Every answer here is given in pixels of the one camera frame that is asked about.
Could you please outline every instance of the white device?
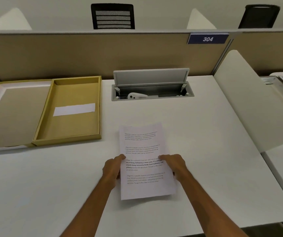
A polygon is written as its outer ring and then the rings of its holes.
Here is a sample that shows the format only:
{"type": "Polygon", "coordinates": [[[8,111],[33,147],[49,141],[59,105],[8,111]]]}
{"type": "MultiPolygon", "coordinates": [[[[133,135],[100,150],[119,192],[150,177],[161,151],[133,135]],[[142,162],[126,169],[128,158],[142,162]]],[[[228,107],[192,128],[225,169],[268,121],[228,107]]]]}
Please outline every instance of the white device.
{"type": "Polygon", "coordinates": [[[131,92],[128,94],[127,99],[141,99],[141,98],[148,98],[148,95],[136,93],[136,92],[131,92]]]}

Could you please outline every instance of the blue number sign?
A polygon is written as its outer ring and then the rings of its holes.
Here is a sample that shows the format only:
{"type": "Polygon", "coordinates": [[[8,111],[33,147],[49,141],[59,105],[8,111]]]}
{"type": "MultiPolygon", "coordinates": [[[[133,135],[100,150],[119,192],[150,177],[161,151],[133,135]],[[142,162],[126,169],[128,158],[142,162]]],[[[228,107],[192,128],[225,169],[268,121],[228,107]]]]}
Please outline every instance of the blue number sign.
{"type": "Polygon", "coordinates": [[[229,33],[193,32],[190,34],[188,44],[224,44],[229,33]]]}

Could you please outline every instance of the number 304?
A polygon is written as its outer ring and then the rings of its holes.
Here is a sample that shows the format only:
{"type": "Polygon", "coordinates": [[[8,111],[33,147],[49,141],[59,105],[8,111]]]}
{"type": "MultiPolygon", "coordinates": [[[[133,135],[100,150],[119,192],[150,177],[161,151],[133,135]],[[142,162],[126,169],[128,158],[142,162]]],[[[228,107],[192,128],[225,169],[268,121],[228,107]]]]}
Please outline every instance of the number 304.
{"type": "Polygon", "coordinates": [[[214,37],[204,37],[203,41],[212,41],[214,37]]]}

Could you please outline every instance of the right forearm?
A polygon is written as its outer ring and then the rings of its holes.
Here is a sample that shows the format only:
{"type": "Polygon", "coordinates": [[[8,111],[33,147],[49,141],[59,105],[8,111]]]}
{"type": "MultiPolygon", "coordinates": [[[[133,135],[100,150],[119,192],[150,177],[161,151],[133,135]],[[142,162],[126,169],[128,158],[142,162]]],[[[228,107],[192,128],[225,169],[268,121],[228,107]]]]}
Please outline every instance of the right forearm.
{"type": "Polygon", "coordinates": [[[189,171],[180,174],[179,181],[195,210],[206,237],[246,236],[212,200],[189,171]]]}

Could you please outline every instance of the stack of paper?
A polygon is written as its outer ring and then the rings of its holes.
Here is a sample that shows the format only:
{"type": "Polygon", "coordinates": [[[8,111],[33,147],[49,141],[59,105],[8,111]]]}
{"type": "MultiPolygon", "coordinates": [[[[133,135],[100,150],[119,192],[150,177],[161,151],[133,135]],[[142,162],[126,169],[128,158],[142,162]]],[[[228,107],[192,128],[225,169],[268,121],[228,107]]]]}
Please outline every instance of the stack of paper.
{"type": "Polygon", "coordinates": [[[161,123],[144,127],[120,127],[121,199],[137,199],[175,193],[175,180],[159,155],[168,154],[161,123]]]}

